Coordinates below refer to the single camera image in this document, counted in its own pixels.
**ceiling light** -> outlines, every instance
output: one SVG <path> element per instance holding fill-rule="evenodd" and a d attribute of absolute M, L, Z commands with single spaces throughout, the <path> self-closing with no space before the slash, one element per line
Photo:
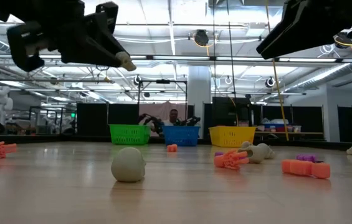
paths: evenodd
<path fill-rule="evenodd" d="M 272 88 L 274 86 L 274 83 L 275 83 L 275 81 L 274 81 L 273 77 L 270 77 L 269 79 L 267 79 L 265 81 L 265 86 L 267 88 Z"/>
<path fill-rule="evenodd" d="M 154 60 L 209 60 L 210 57 L 200 56 L 154 56 Z"/>
<path fill-rule="evenodd" d="M 38 92 L 31 91 L 31 93 L 33 93 L 33 94 L 35 94 L 37 96 L 46 97 L 45 95 L 43 95 L 41 93 L 38 93 Z"/>
<path fill-rule="evenodd" d="M 335 58 L 280 58 L 279 62 L 335 62 Z"/>
<path fill-rule="evenodd" d="M 68 98 L 59 97 L 59 96 L 52 96 L 51 98 L 58 100 L 58 101 L 69 101 Z"/>
<path fill-rule="evenodd" d="M 227 76 L 226 84 L 230 85 L 231 83 L 232 83 L 232 80 L 230 79 L 230 76 Z"/>
<path fill-rule="evenodd" d="M 217 57 L 217 60 L 236 60 L 236 61 L 264 61 L 260 57 Z"/>
<path fill-rule="evenodd" d="M 23 87 L 24 86 L 23 84 L 21 84 L 19 82 L 14 82 L 14 81 L 0 81 L 0 83 L 15 86 L 15 87 Z"/>

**ceiling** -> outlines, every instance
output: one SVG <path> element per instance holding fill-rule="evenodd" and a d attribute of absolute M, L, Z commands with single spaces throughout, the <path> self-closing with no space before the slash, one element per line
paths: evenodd
<path fill-rule="evenodd" d="M 93 13 L 95 6 L 104 1 L 85 0 L 85 13 Z M 213 10 L 212 0 L 116 0 L 119 5 L 117 26 L 114 36 L 130 55 L 183 55 L 183 56 L 217 56 L 217 57 L 260 57 L 256 47 L 260 44 L 259 37 L 265 38 L 268 34 L 267 15 L 265 1 L 253 0 L 228 0 L 229 15 L 227 14 L 226 2 L 217 0 Z M 283 1 L 270 1 L 269 14 L 270 26 L 274 27 L 282 16 Z M 6 29 L 20 23 L 19 19 L 11 16 L 7 23 L 0 21 L 0 40 L 4 43 Z M 209 37 L 208 48 L 199 47 L 194 41 L 194 34 L 198 29 L 206 30 Z M 315 26 L 307 29 L 307 34 L 315 30 Z M 43 51 L 42 54 L 58 54 L 57 52 Z M 295 52 L 284 57 L 290 58 L 352 58 L 352 49 L 338 49 L 334 45 L 315 47 L 313 49 Z M 196 63 L 189 61 L 174 60 L 135 60 L 137 69 L 127 72 L 122 68 L 110 68 L 107 71 L 99 71 L 93 65 L 65 65 L 59 60 L 46 60 L 46 66 L 42 70 L 25 73 L 16 66 L 9 58 L 0 56 L 0 78 L 28 78 L 50 79 L 56 77 L 71 82 L 50 83 L 23 82 L 13 88 L 35 89 L 62 89 L 70 87 L 91 90 L 111 90 L 111 92 L 97 92 L 98 96 L 82 97 L 76 91 L 59 92 L 60 97 L 69 100 L 81 101 L 109 101 L 130 103 L 137 99 L 137 94 L 132 91 L 124 93 L 124 90 L 135 90 L 133 79 L 139 75 L 143 80 L 187 80 L 189 67 Z M 306 75 L 324 67 L 332 67 L 333 63 L 278 63 L 277 75 L 281 88 L 304 78 Z M 233 91 L 233 84 L 227 84 L 228 78 L 235 77 L 235 90 L 239 92 L 272 92 L 274 89 L 265 87 L 265 80 L 274 77 L 274 68 L 270 62 L 216 63 L 213 61 L 201 62 L 199 66 L 205 66 L 212 73 L 212 90 L 216 86 L 219 91 Z M 106 83 L 104 77 L 108 77 L 115 83 Z M 172 93 L 155 93 L 155 91 L 173 91 Z M 185 98 L 183 87 L 177 85 L 163 85 L 152 83 L 146 87 L 151 91 L 150 98 L 141 97 L 143 100 L 153 101 L 182 101 Z M 58 93 L 50 91 L 33 91 L 36 97 L 45 99 L 46 96 L 56 96 Z"/>

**man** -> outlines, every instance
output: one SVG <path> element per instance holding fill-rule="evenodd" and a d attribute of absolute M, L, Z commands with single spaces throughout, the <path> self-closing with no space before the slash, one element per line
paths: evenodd
<path fill-rule="evenodd" d="M 170 110 L 169 120 L 163 121 L 163 124 L 166 126 L 173 126 L 177 123 L 178 118 L 178 110 L 172 109 Z"/>

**wooden floor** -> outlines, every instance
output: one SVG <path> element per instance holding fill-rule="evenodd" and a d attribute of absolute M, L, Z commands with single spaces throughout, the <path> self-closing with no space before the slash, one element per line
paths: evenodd
<path fill-rule="evenodd" d="M 276 159 L 217 169 L 218 147 L 138 147 L 145 180 L 118 183 L 110 165 L 121 146 L 53 142 L 19 145 L 0 159 L 0 223 L 348 223 L 352 156 L 274 147 Z M 330 180 L 283 175 L 280 160 L 313 153 L 331 164 Z"/>

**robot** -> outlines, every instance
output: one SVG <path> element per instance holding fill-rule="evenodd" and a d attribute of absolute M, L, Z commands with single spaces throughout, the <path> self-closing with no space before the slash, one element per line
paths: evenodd
<path fill-rule="evenodd" d="M 334 44 L 334 36 L 352 39 L 352 1 L 288 0 L 282 20 L 256 48 L 264 59 L 279 57 L 299 50 Z"/>
<path fill-rule="evenodd" d="M 8 97 L 10 89 L 8 86 L 0 86 L 0 123 L 5 124 L 6 112 L 11 111 L 13 107 L 13 101 Z"/>
<path fill-rule="evenodd" d="M 84 16 L 79 0 L 0 0 L 0 20 L 6 22 L 10 14 L 25 22 L 10 27 L 7 38 L 14 63 L 26 72 L 44 65 L 39 57 L 44 49 L 58 50 L 63 63 L 136 69 L 113 36 L 118 14 L 113 2 Z"/>

